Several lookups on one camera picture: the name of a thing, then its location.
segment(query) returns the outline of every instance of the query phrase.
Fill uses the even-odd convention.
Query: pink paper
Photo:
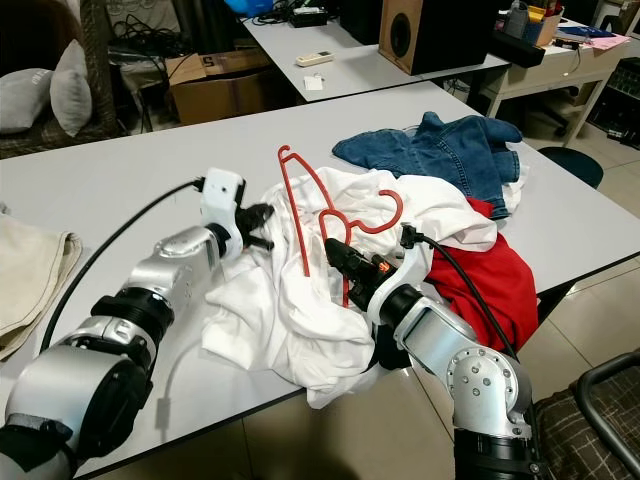
[[[609,50],[610,48],[617,47],[628,40],[629,37],[623,37],[622,35],[616,35],[615,37],[592,38],[589,45],[596,50]]]

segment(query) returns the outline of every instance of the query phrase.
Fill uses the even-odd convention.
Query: red cloth
[[[468,200],[477,212],[486,217],[491,215],[491,204]],[[536,289],[529,266],[499,233],[495,246],[488,252],[445,248],[471,278],[509,342],[520,349],[538,328]],[[478,302],[462,278],[437,251],[434,252],[427,281],[451,302],[451,309],[471,325],[479,343],[502,350],[503,344]]]

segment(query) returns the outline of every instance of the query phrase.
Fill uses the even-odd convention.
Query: wooden speaker
[[[409,75],[484,62],[497,0],[384,0],[380,53]]]

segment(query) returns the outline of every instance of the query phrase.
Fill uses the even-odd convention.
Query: beige towel
[[[0,360],[27,340],[82,252],[73,233],[53,233],[0,214]]]

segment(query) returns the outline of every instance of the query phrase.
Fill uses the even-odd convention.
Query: table
[[[319,27],[293,28],[288,23],[254,25],[248,21],[245,26],[307,102],[510,65],[489,54],[480,65],[411,76],[380,55],[378,45],[362,45],[337,22],[331,21]],[[295,63],[300,55],[322,51],[333,53],[335,59],[307,68]],[[305,90],[304,77],[316,73],[324,78],[324,89]]]
[[[569,20],[560,26],[581,26],[581,24]],[[579,53],[553,45],[543,48],[545,49],[544,58],[536,67],[522,68],[512,65],[508,70],[487,72],[480,93],[491,100],[487,116],[495,117],[503,100],[593,83],[593,90],[586,99],[580,115],[570,125],[569,133],[564,138],[566,147],[580,132],[607,85],[609,77],[616,69],[618,62],[625,57],[627,44],[618,45],[606,51],[583,45]]]
[[[314,168],[362,171],[330,155],[331,147],[365,130],[403,128],[424,110],[448,122],[474,114],[430,82],[259,115],[52,150],[0,162],[0,196],[24,222],[71,230],[95,248],[141,206],[210,166],[247,180],[245,204],[281,182],[277,149],[290,144]],[[514,147],[530,178],[517,212],[500,222],[509,244],[531,266],[538,292],[613,266],[640,253],[640,220],[524,143]],[[54,341],[77,327],[95,301],[122,285],[153,244],[199,222],[199,196],[183,192],[127,231],[94,265],[71,298]],[[199,348],[200,306],[176,322],[160,347],[155,388],[134,431],[112,454],[79,474],[115,468],[186,436],[220,426],[294,395],[298,387],[270,371],[245,372]],[[36,355],[43,321],[0,368],[0,405]]]

